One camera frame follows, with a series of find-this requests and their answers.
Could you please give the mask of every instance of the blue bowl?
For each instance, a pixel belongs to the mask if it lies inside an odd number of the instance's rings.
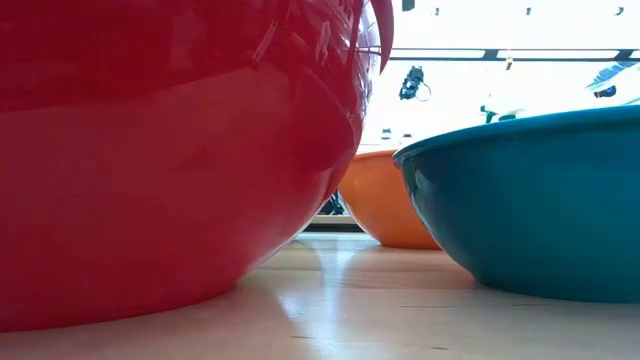
[[[478,282],[640,302],[640,106],[463,129],[394,163],[421,220]]]

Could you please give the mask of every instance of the wooden floor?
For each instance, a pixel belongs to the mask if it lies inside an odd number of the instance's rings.
[[[303,234],[207,303],[0,335],[2,360],[359,358],[640,359],[640,306],[502,293],[440,252]]]

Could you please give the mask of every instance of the bowl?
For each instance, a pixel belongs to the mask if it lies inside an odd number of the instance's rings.
[[[356,223],[380,244],[439,249],[409,201],[395,151],[358,154],[340,182],[340,194]]]
[[[436,241],[486,286],[640,302],[640,107],[467,128],[394,155]]]
[[[304,228],[356,152],[393,13],[293,4],[0,4],[0,331],[210,299]]]

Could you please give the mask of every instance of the orange bowl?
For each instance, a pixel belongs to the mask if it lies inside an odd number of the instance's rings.
[[[340,183],[353,219],[383,246],[440,249],[416,215],[393,166],[394,150],[358,154]]]

